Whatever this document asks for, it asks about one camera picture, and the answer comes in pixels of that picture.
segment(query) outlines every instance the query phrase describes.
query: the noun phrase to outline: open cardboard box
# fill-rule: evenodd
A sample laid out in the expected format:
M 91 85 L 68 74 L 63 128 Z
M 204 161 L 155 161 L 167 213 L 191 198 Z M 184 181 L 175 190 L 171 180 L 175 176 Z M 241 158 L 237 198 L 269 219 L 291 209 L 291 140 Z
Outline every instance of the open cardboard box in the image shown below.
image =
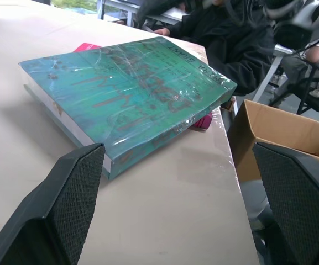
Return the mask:
M 255 142 L 268 142 L 307 153 L 319 160 L 319 121 L 245 100 L 228 130 L 240 182 L 261 179 L 253 155 Z

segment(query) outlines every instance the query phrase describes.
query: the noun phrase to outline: plastic wrap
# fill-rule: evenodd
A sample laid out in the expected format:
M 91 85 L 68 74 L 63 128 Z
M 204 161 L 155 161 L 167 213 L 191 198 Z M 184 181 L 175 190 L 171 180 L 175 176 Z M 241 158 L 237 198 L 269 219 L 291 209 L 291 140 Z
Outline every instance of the plastic wrap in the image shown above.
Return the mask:
M 224 173 L 226 177 L 234 176 L 236 179 L 237 186 L 240 189 L 240 184 L 238 180 L 238 176 L 236 173 L 236 167 L 234 166 L 233 156 L 231 149 L 229 148 L 229 142 L 227 138 L 226 128 L 224 126 L 221 109 L 216 108 L 212 111 L 212 123 L 216 125 L 216 127 L 220 128 L 221 132 L 214 131 L 215 135 L 220 135 L 224 132 L 224 136 L 220 135 L 220 137 L 214 138 L 215 146 L 218 150 L 220 150 L 219 159 L 217 159 L 216 164 L 219 166 L 219 171 Z
M 114 178 L 221 103 L 236 84 L 164 38 L 20 63 L 28 91 Z

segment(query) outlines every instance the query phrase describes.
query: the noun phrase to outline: table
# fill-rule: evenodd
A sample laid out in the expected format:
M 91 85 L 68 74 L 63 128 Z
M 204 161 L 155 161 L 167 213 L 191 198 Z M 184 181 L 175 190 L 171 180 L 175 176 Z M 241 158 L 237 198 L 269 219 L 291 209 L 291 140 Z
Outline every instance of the table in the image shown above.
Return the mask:
M 98 19 L 98 14 L 85 14 L 86 17 L 93 17 L 95 19 Z M 110 15 L 104 14 L 104 20 L 108 22 L 116 22 L 119 21 L 120 19 L 114 18 Z
M 104 0 L 98 0 L 97 7 L 98 7 L 98 17 L 100 18 L 100 14 L 102 13 L 102 1 Z M 136 4 L 130 4 L 126 3 L 124 1 L 119 0 L 106 0 L 105 4 L 107 6 L 116 7 L 121 10 L 127 11 L 127 25 L 132 26 L 132 16 L 133 14 L 137 14 L 140 6 Z M 154 15 L 150 16 L 150 18 L 153 18 L 155 20 L 162 21 L 164 23 L 168 24 L 176 24 L 177 22 L 181 21 L 181 17 L 185 15 L 185 12 L 178 9 L 178 8 L 172 8 L 168 10 L 167 12 L 163 13 L 162 15 Z
M 0 0 L 0 229 L 75 145 L 24 90 L 18 62 L 152 33 L 29 0 Z M 174 42 L 185 48 L 186 43 Z M 101 179 L 83 264 L 258 264 L 219 112 L 124 172 Z
M 270 82 L 272 76 L 276 72 L 277 67 L 279 67 L 282 58 L 285 55 L 288 55 L 288 54 L 291 54 L 291 53 L 292 53 L 292 50 L 287 49 L 287 48 L 285 48 L 285 47 L 283 47 L 283 46 L 281 46 L 279 44 L 277 44 L 275 46 L 275 52 L 274 52 L 275 58 L 272 61 L 270 70 L 266 74 L 264 80 L 260 83 L 258 89 L 255 92 L 255 95 L 254 95 L 252 101 L 255 101 L 255 102 L 259 101 L 260 97 L 264 93 L 264 90 L 266 89 L 266 86 L 268 85 L 268 83 Z

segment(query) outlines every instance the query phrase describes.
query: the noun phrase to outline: table surface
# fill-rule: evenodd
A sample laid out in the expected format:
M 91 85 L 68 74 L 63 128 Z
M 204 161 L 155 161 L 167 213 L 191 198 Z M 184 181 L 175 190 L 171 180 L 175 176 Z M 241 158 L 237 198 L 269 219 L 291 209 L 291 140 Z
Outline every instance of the table surface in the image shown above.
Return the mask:
M 17 63 L 151 33 L 28 0 L 0 1 L 0 229 L 75 145 L 23 89 Z M 185 47 L 182 41 L 175 41 Z M 79 264 L 258 264 L 220 113 L 109 182 Z

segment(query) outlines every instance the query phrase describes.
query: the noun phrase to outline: clear plastic cover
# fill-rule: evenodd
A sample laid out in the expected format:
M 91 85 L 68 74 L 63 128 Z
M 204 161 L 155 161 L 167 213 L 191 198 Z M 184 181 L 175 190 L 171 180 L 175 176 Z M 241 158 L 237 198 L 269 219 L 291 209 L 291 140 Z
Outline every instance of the clear plastic cover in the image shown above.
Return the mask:
M 28 91 L 114 178 L 229 100 L 236 84 L 164 38 L 20 63 Z

